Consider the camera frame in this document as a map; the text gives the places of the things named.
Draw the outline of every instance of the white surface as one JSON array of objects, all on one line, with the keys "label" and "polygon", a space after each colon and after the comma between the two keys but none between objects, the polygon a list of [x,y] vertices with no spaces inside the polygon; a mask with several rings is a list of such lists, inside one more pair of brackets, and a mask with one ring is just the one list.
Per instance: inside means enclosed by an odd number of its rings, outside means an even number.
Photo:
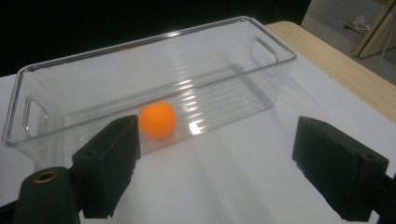
[{"label": "white surface", "polygon": [[[3,133],[15,75],[0,77],[0,132]],[[21,182],[34,170],[34,164],[13,148],[0,144],[0,206],[18,199]]]},{"label": "white surface", "polygon": [[[2,126],[12,78],[0,78]],[[396,172],[396,125],[299,55],[274,108],[145,155],[115,216],[81,222],[344,223],[291,159],[301,115],[351,135],[390,160],[388,175]],[[4,204],[33,165],[0,149]]]}]

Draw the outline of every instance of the clear plastic bin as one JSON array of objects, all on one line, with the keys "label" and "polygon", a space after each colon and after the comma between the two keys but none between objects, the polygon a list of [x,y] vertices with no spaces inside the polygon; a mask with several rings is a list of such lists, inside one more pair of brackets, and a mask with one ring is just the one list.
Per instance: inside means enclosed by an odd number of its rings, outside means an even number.
[{"label": "clear plastic bin", "polygon": [[26,66],[16,77],[3,143],[44,168],[71,155],[111,120],[167,101],[177,126],[140,134],[142,153],[263,111],[296,54],[240,17]]}]

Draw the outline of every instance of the ping pong ball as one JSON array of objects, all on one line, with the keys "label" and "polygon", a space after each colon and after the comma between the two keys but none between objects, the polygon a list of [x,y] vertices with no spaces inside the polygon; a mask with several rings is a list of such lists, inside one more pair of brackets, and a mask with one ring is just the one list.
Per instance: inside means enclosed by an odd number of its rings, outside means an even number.
[{"label": "ping pong ball", "polygon": [[151,138],[165,138],[175,129],[177,114],[168,103],[160,101],[147,105],[139,113],[139,129]]}]

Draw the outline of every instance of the dark wall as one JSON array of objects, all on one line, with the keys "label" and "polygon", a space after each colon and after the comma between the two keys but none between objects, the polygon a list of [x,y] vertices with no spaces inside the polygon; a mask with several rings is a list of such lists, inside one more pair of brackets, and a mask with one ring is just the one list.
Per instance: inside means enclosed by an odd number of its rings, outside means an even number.
[{"label": "dark wall", "polygon": [[31,63],[237,16],[300,24],[311,0],[0,0],[0,77]]}]

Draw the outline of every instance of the container handle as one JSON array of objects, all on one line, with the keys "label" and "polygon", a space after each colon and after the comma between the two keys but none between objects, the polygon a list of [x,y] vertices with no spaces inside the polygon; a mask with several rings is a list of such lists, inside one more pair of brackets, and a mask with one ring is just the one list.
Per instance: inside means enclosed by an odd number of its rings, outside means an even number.
[{"label": "container handle", "polygon": [[34,136],[32,136],[31,134],[31,129],[29,128],[30,124],[32,124],[30,117],[31,117],[31,112],[32,110],[35,110],[35,112],[41,112],[42,113],[42,117],[43,117],[43,121],[41,121],[41,119],[38,120],[38,122],[36,123],[36,125],[44,125],[44,129],[47,130],[48,124],[50,122],[48,113],[46,111],[46,109],[44,108],[44,106],[42,104],[40,104],[34,96],[28,96],[26,99],[26,107],[25,107],[25,112],[24,112],[24,117],[23,117],[23,132],[24,134],[28,137],[28,138],[32,138],[35,137],[36,134],[34,134]]},{"label": "container handle", "polygon": [[254,55],[254,53],[253,53],[253,49],[254,49],[254,48],[253,48],[253,45],[254,45],[255,42],[259,43],[261,46],[263,46],[265,49],[267,49],[271,54],[273,54],[273,55],[274,55],[274,59],[275,59],[275,63],[279,63],[279,55],[277,54],[277,52],[276,52],[273,48],[271,48],[271,46],[269,46],[267,43],[265,43],[265,41],[263,41],[261,38],[259,38],[259,37],[257,37],[257,36],[254,36],[253,39],[252,39],[252,43],[251,43],[251,48],[250,48],[250,51],[249,51],[249,55],[250,55],[251,60],[252,60],[257,66],[259,66],[259,67],[264,67],[265,65],[268,65],[268,64],[262,64],[262,63],[260,62],[260,60],[258,60],[258,59],[256,58],[256,56]]}]

